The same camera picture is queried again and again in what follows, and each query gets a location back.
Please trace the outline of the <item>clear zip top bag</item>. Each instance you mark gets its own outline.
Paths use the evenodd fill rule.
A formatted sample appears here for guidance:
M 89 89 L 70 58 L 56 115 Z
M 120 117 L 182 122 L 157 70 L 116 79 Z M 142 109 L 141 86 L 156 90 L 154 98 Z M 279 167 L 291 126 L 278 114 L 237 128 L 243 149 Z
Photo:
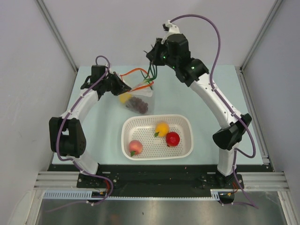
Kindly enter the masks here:
M 138 67 L 120 74 L 119 77 L 131 88 L 119 95 L 122 105 L 140 115 L 153 114 L 155 103 L 152 76 L 145 69 Z

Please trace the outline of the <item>fake orange fruit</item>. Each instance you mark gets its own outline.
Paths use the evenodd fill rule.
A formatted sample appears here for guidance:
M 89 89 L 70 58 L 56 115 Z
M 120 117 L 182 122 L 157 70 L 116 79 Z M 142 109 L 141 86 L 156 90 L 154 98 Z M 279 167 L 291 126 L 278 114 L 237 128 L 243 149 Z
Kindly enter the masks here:
M 160 122 L 155 127 L 155 137 L 165 137 L 169 133 L 169 125 L 165 122 Z

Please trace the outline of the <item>fake pink peach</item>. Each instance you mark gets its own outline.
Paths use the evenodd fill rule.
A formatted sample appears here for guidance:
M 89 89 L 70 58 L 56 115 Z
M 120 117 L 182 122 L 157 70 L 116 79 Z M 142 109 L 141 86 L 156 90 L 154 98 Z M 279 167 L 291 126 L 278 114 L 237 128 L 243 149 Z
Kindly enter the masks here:
M 143 145 L 138 140 L 132 140 L 129 143 L 130 156 L 141 154 L 143 151 Z

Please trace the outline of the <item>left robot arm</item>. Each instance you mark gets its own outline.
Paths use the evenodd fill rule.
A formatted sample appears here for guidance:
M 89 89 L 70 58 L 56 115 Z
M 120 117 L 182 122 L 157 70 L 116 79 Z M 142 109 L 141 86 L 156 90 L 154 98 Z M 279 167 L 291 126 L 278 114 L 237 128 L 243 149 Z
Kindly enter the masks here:
M 95 188 L 103 184 L 104 178 L 97 172 L 98 163 L 86 151 L 82 122 L 105 93 L 118 96 L 131 89 L 108 65 L 93 65 L 73 106 L 61 116 L 49 120 L 52 152 L 57 154 L 59 160 L 72 162 L 80 172 L 88 175 L 87 182 Z

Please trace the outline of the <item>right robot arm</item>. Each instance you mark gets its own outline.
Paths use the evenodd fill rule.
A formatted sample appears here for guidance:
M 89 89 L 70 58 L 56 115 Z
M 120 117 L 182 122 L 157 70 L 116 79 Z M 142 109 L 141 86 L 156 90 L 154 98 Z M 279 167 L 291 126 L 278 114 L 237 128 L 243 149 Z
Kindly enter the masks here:
M 168 66 L 175 71 L 181 83 L 190 87 L 212 111 L 220 129 L 212 136 L 219 147 L 218 175 L 216 182 L 221 188 L 227 188 L 233 183 L 234 148 L 238 147 L 242 136 L 251 123 L 251 116 L 241 114 L 218 91 L 205 64 L 191 57 L 188 40 L 183 34 L 172 34 L 166 39 L 157 38 L 147 54 L 147 59 L 155 66 Z

